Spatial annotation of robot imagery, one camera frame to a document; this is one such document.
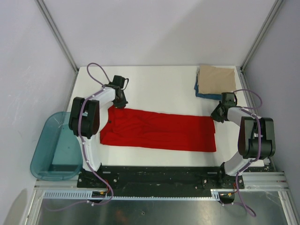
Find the red t-shirt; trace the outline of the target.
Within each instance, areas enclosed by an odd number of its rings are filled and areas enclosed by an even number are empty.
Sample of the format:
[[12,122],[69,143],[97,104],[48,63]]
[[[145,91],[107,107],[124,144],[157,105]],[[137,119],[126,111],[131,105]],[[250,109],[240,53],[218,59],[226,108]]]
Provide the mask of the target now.
[[213,153],[217,151],[211,117],[108,109],[108,122],[100,131],[100,143]]

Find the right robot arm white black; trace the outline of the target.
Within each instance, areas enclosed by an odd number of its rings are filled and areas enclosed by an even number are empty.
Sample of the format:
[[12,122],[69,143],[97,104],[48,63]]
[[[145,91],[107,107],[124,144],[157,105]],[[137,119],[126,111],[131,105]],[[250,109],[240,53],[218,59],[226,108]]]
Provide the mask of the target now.
[[211,113],[216,122],[230,121],[239,126],[238,151],[223,163],[224,172],[216,176],[221,188],[233,183],[233,176],[240,175],[252,163],[272,157],[276,151],[274,120],[259,117],[248,107],[238,106],[233,92],[223,92],[219,104]]

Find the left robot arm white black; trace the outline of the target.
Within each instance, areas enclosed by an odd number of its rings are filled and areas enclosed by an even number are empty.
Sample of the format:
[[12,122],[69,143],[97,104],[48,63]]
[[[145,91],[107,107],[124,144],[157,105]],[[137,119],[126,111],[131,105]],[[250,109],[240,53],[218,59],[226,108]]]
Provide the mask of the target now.
[[86,98],[75,97],[72,102],[68,126],[80,144],[82,167],[90,172],[87,182],[95,188],[104,181],[103,175],[97,172],[102,164],[97,153],[100,141],[100,108],[110,102],[115,108],[125,108],[128,101],[124,90],[128,82],[128,78],[115,75],[98,92]]

